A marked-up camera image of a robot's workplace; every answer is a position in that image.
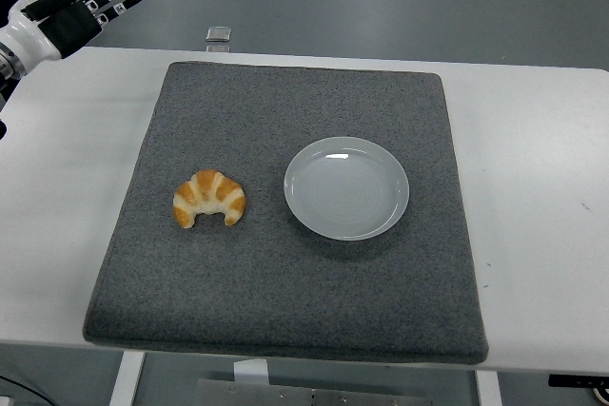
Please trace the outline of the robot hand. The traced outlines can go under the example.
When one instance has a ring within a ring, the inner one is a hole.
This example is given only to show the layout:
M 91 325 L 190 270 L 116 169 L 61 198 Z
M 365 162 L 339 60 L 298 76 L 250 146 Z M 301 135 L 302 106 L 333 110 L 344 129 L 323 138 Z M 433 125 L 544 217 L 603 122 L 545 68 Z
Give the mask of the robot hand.
M 17 0 L 1 28 L 1 65 L 20 78 L 71 56 L 142 0 Z

